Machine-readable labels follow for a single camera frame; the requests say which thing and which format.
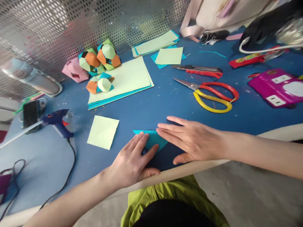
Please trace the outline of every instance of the origami model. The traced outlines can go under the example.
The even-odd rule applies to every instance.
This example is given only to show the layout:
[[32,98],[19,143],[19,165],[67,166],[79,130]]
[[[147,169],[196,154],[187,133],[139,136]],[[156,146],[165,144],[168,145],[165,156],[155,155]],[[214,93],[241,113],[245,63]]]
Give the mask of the origami model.
[[80,66],[79,59],[77,57],[68,61],[63,67],[62,72],[77,83],[89,78],[87,71]]
[[107,73],[102,73],[100,76],[93,77],[87,84],[86,89],[92,93],[96,94],[98,92],[109,92],[114,89],[111,84],[114,81],[114,77]]
[[109,39],[105,40],[97,49],[97,58],[108,71],[121,64],[117,51]]
[[105,72],[104,66],[98,60],[97,54],[93,48],[79,54],[79,63],[91,76],[97,76]]

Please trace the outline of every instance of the scissors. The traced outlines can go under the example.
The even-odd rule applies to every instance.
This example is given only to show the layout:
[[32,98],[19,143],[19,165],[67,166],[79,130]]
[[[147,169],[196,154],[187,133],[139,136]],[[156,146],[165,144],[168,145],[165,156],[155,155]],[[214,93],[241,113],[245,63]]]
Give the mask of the scissors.
[[[210,112],[213,112],[213,113],[223,114],[223,113],[226,113],[226,112],[230,111],[232,109],[231,102],[236,101],[236,100],[239,99],[239,93],[237,92],[237,90],[235,88],[233,88],[232,86],[229,86],[228,84],[224,84],[224,83],[220,83],[220,82],[207,82],[207,83],[202,83],[201,85],[198,85],[198,84],[189,83],[185,80],[180,80],[180,79],[177,79],[177,78],[174,78],[174,80],[176,80],[179,83],[181,83],[181,84],[187,86],[188,88],[194,90],[193,95],[195,96],[195,98],[196,98],[197,102],[200,104],[200,106],[202,106],[204,109],[206,109]],[[216,89],[210,87],[210,85],[215,85],[215,86],[220,86],[220,87],[226,88],[227,90],[229,90],[233,94],[234,98],[231,99],[231,98],[226,97],[225,95],[223,95],[222,93],[220,93]],[[212,93],[219,96],[220,98],[216,98],[216,97],[213,97],[213,96],[206,95],[203,92],[201,92],[199,90],[199,88],[211,91]],[[206,98],[206,99],[209,99],[209,100],[212,100],[212,101],[220,102],[220,103],[222,103],[226,106],[226,109],[224,109],[224,110],[213,109],[213,108],[207,106],[201,100],[201,98],[199,96],[201,96],[203,98]]]

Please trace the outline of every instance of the bag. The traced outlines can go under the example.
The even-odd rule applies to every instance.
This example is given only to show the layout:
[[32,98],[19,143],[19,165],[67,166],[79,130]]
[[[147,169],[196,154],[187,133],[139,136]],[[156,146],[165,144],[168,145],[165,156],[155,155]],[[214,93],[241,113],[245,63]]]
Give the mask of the bag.
[[[180,34],[199,42],[204,32],[232,32],[258,17],[273,0],[191,0]],[[196,25],[188,26],[190,20]]]

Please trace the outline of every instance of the yellow handle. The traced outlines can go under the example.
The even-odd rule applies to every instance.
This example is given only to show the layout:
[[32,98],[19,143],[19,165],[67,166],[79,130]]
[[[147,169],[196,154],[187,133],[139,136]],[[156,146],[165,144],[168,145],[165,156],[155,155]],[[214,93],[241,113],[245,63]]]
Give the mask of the yellow handle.
[[[232,109],[232,104],[228,101],[225,101],[224,99],[219,99],[219,98],[216,98],[216,97],[213,97],[213,96],[209,96],[209,95],[206,95],[204,93],[202,93],[199,89],[197,89],[196,91],[193,92],[193,95],[195,96],[197,102],[206,110],[210,111],[210,112],[213,112],[213,113],[217,113],[217,114],[223,114],[223,113],[226,113],[228,111],[230,111]],[[218,110],[218,109],[213,109],[209,106],[207,106],[202,100],[201,98],[199,97],[199,95],[203,98],[206,98],[206,99],[209,99],[209,100],[212,100],[212,101],[216,101],[216,102],[220,102],[222,103],[223,105],[226,105],[226,109],[225,110]]]

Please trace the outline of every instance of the green clothing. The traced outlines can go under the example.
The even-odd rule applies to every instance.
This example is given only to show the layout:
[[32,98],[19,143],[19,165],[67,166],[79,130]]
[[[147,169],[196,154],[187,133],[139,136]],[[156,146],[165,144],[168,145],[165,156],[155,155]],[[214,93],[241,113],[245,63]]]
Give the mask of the green clothing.
[[217,227],[229,227],[221,211],[207,198],[193,175],[149,186],[128,195],[128,208],[121,219],[121,227],[132,227],[143,210],[159,199],[185,202],[208,217]]

